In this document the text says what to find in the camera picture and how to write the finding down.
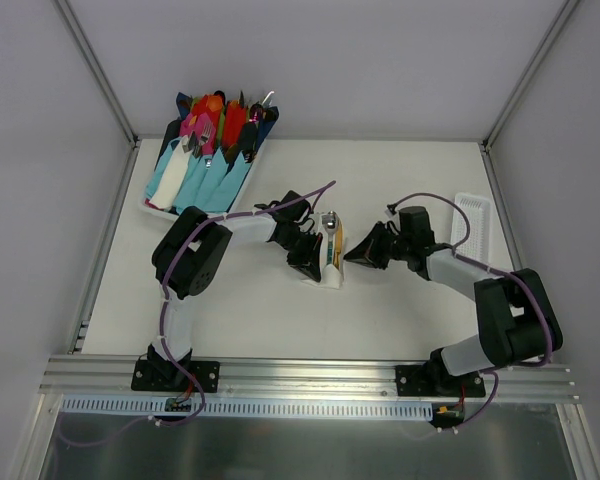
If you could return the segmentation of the white paper napkin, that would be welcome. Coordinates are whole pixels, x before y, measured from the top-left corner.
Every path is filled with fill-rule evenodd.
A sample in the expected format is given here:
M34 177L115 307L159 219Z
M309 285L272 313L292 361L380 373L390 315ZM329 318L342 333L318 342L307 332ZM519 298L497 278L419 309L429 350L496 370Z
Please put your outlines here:
M339 290L344 283L343 255L346 243L342 220L335 211L312 214L312 227L308 230L318 236L317 254L312 261L317 264L319 279L305 274L302 282L318 288Z

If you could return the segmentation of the gold knife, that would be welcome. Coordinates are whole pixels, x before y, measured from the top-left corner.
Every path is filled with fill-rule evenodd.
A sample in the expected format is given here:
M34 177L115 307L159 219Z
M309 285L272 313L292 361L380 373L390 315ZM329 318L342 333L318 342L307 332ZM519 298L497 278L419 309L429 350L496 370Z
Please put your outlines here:
M344 243L344 229L343 229L343 226L341 224L339 224L338 228L336 230L335 236L334 236L333 251L332 251L332 264L337 269L340 269L340 265L341 265L343 243Z

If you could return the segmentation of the silver spoon teal handle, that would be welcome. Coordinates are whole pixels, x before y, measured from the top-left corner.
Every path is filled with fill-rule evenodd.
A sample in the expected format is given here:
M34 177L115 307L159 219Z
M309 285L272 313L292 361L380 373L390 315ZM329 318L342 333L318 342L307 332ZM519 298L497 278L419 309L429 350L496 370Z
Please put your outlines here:
M322 225L327 235L327 254L326 254L326 262L328 264L332 264L332 251L333 251L333 241L336 230L339 225L339 220L337 214L334 211L330 211L322 217Z

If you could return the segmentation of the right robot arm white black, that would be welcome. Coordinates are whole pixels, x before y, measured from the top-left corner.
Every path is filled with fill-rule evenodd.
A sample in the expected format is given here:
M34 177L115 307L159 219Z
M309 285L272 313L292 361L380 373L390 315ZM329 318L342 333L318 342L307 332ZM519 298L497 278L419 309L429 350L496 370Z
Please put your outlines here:
M495 270L456 253L436 241L422 206L403 208L398 217L376 223L345 261L379 270L402 261L422 279L473 301L477 317L476 335L434 350L420 366L396 367L399 395L479 398L485 393L480 373L537 367L562 348L561 328L536 271Z

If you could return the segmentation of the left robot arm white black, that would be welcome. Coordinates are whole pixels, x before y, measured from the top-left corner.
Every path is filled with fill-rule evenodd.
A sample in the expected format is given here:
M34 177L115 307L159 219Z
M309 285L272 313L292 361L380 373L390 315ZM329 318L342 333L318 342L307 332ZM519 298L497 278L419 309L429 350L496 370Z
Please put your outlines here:
M186 208L154 250L162 294L158 333L146 356L136 362L132 388L136 391L197 390L201 375L192 361L193 321L186 312L190 298L214 280L225 253L242 244L275 243L287 252L287 264L316 283L322 279L320 250L323 235L313 222L311 197L289 191L282 200L254 209L211 217L197 207Z

